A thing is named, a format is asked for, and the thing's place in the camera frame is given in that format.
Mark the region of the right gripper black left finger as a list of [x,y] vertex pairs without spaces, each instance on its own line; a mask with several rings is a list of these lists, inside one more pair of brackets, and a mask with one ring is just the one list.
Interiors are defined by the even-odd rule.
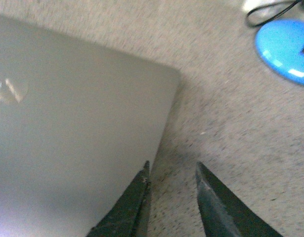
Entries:
[[88,237],[146,237],[151,207],[150,162],[136,174]]

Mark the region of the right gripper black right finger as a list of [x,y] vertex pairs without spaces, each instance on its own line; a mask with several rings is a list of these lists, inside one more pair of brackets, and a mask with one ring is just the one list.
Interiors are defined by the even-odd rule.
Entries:
[[280,237],[202,162],[196,163],[197,202],[207,237]]

